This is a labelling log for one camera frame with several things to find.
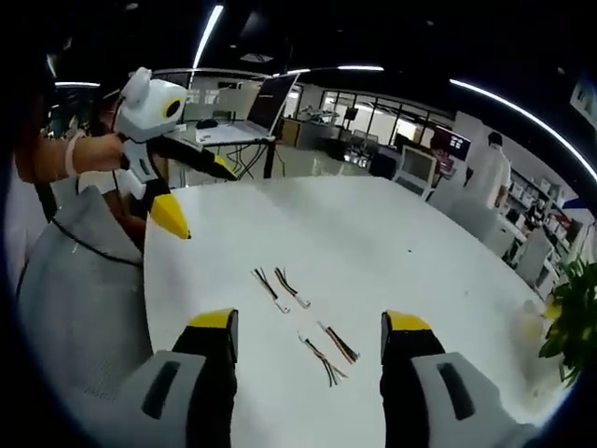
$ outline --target hand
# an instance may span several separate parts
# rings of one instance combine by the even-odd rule
[[[73,164],[77,173],[112,171],[120,168],[123,145],[115,133],[76,140]]]

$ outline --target wire connector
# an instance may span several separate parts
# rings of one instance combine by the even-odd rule
[[[288,294],[290,294],[302,308],[304,308],[306,310],[307,308],[309,308],[311,306],[310,301],[305,301],[304,299],[302,299],[299,295],[299,292],[296,291],[290,285],[288,285],[288,281],[286,280],[286,269],[281,270],[280,268],[275,268],[273,271],[276,274],[276,277],[278,278],[280,285],[282,285],[282,287],[286,291],[288,291]]]
[[[268,279],[265,276],[265,272],[263,271],[263,268],[254,269],[253,271],[251,271],[251,274],[265,288],[265,290],[268,291],[268,293],[271,295],[271,298],[273,299],[273,303],[278,307],[280,312],[285,315],[290,313],[290,308],[285,307],[278,302],[278,295],[276,294],[276,292],[273,290],[270,283],[268,282]]]

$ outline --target cable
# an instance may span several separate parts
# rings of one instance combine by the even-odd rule
[[[242,168],[243,168],[243,170],[242,170],[242,173],[244,174],[244,173],[246,173],[246,171],[247,171],[247,167],[246,167],[246,165],[244,164],[244,161],[243,161],[243,154],[240,154],[240,153],[239,153],[238,159],[239,159],[239,162],[240,162],[240,164],[241,164],[241,166],[242,166]]]
[[[329,359],[327,359],[326,355],[324,355],[322,352],[320,352],[317,347],[315,347],[315,345],[312,344],[311,341],[309,341],[309,339],[303,339],[302,336],[300,336],[300,333],[298,334],[298,339],[304,343],[305,345],[307,345],[309,347],[309,349],[313,352],[314,355],[316,355],[323,363],[324,366],[326,367],[326,371],[328,373],[328,379],[330,379],[330,387],[332,386],[331,382],[333,382],[335,385],[338,385],[338,383],[340,382],[340,378],[348,378],[348,375],[346,373],[344,373],[343,371],[341,371],[340,369],[338,369],[334,364],[332,364],[331,362],[329,362]]]
[[[273,288],[270,286],[267,277],[265,276],[265,272],[262,268],[254,269],[251,271],[251,274],[257,279],[257,281],[270,293],[271,298],[273,299],[273,303],[278,307],[278,309],[283,313],[287,314],[290,313],[290,308],[280,305],[278,303],[278,295],[275,293]]]
[[[290,285],[288,285],[288,281],[286,280],[286,270],[285,269],[282,271],[282,270],[280,270],[280,268],[275,268],[273,270],[273,272],[276,274],[276,277],[278,278],[280,285],[282,285],[282,287],[288,292],[288,294],[290,294],[302,308],[304,308],[306,310],[307,308],[309,308],[311,306],[310,301],[303,300],[300,297],[299,292],[296,291]]]
[[[229,152],[226,154],[226,158],[229,161],[234,162],[234,167],[232,168],[232,172],[234,174],[237,174],[238,169],[239,169],[239,165],[240,165],[240,154],[241,152],[243,152],[245,149],[247,149],[248,147],[250,147],[251,145],[245,145],[244,147],[242,147],[241,145],[235,145],[236,149],[232,152]]]
[[[276,147],[275,153],[276,153],[276,156],[278,157],[278,160],[280,161],[280,164],[282,165],[282,177],[286,177],[286,164],[284,163],[284,160],[282,159],[282,156],[280,155],[280,152],[278,151],[278,147]]]
[[[255,157],[253,157],[253,159],[251,159],[251,161],[249,161],[249,163],[248,163],[248,165],[246,165],[245,169],[239,174],[239,176],[238,176],[239,180],[241,180],[246,173],[249,173],[251,178],[253,178],[253,175],[251,175],[251,173],[250,173],[251,168],[253,168],[253,165],[255,165],[257,163],[257,161],[261,158],[261,156],[267,150],[267,148],[268,148],[267,146],[264,146],[261,149],[261,151],[257,150]]]
[[[54,224],[56,226],[56,228],[62,234],[64,234],[65,236],[67,236],[68,238],[70,238],[71,240],[73,240],[78,245],[82,245],[83,247],[85,247],[86,249],[90,250],[94,254],[97,254],[100,257],[103,257],[103,258],[108,259],[110,261],[114,261],[116,263],[128,264],[129,266],[134,266],[135,268],[143,268],[143,263],[136,263],[134,261],[130,261],[129,259],[121,259],[119,257],[114,257],[112,255],[106,254],[105,252],[102,252],[99,249],[96,249],[95,247],[93,247],[92,245],[89,245],[88,243],[85,243],[83,240],[77,238],[73,233],[71,233],[70,231],[68,231],[67,229],[65,229],[62,226],[62,224],[56,220],[55,217],[52,218],[51,222],[52,222],[52,224]]]
[[[331,327],[326,327],[321,321],[317,321],[317,325],[324,331],[324,333],[332,340],[336,345],[340,353],[346,358],[346,360],[354,364],[360,357],[348,344],[343,341],[340,336]]]

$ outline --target white table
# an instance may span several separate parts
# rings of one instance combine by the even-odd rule
[[[521,405],[509,331],[521,304],[537,296],[419,197],[384,179],[328,176],[174,194],[193,237],[182,241],[148,225],[151,339],[154,350],[170,349],[195,314],[239,309],[235,446],[383,446],[380,321],[388,308],[426,320],[447,351],[461,352],[499,387],[515,418],[533,420]],[[259,266],[293,308],[289,315],[250,275]],[[312,313],[360,352],[339,386],[328,387],[323,365],[297,330],[340,357],[276,283],[275,266],[286,267]]]

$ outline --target white robot head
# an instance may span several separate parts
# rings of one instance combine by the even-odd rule
[[[114,131],[143,143],[174,129],[185,107],[187,89],[151,79],[151,70],[141,67],[122,89],[122,97]]]

